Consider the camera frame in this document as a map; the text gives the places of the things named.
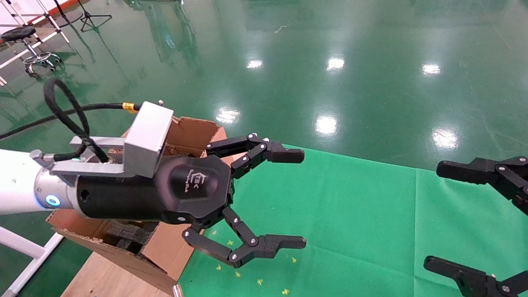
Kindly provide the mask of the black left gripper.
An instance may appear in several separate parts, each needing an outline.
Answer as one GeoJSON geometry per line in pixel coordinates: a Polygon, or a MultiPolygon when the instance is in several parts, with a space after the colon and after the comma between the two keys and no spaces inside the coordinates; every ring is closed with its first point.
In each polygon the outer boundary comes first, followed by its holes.
{"type": "Polygon", "coordinates": [[[191,224],[184,240],[195,250],[234,268],[254,258],[274,258],[279,250],[303,249],[301,236],[256,236],[228,205],[232,178],[239,179],[265,160],[302,163],[305,152],[248,134],[206,145],[208,157],[166,156],[153,177],[79,177],[77,200],[89,218],[191,224]],[[242,154],[231,165],[221,158],[242,154]],[[224,218],[242,245],[235,250],[200,234],[224,218]]]}

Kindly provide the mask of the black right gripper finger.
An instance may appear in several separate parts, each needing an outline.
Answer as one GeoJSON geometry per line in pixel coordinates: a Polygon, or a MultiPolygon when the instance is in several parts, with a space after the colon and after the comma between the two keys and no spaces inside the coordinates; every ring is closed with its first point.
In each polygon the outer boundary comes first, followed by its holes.
{"type": "Polygon", "coordinates": [[[528,158],[506,160],[475,158],[468,164],[442,160],[437,165],[439,177],[467,182],[489,184],[517,209],[528,214],[528,158]]]}
{"type": "Polygon", "coordinates": [[[464,297],[518,297],[528,290],[528,271],[499,281],[483,271],[439,257],[426,257],[424,268],[454,280],[464,297]]]}

